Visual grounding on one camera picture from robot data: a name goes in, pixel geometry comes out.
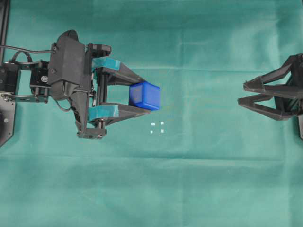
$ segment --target green fabric surface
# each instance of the green fabric surface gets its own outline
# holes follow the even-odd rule
[[[45,50],[75,29],[161,87],[162,108],[86,140],[51,98],[18,104],[0,148],[0,226],[302,226],[296,120],[237,105],[245,80],[303,52],[302,20],[300,0],[12,0],[7,45]],[[108,101],[127,104],[128,87]]]

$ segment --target wire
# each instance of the wire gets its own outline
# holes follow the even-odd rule
[[[70,106],[68,109],[65,109],[65,108],[63,108],[62,106],[60,106],[60,104],[58,103],[57,100],[55,100],[55,102],[57,103],[57,105],[59,106],[59,108],[60,108],[61,110],[65,111],[65,112],[68,112],[68,111],[71,110],[71,106]]]
[[[24,52],[24,51],[18,51],[18,52],[16,52],[16,53],[14,54],[14,56],[11,58],[11,61],[15,61],[16,58],[18,57],[18,55],[21,54],[21,53],[23,53],[23,54],[26,55],[27,61],[28,61],[28,62],[33,62],[32,57],[29,55],[29,53]]]
[[[6,46],[6,45],[0,45],[0,48],[6,48],[6,49],[12,49],[15,51],[23,51],[23,52],[27,52],[27,53],[56,53],[56,51],[31,51],[31,50],[27,50],[27,49],[23,49],[23,48],[18,48],[18,47],[14,47],[14,46]]]

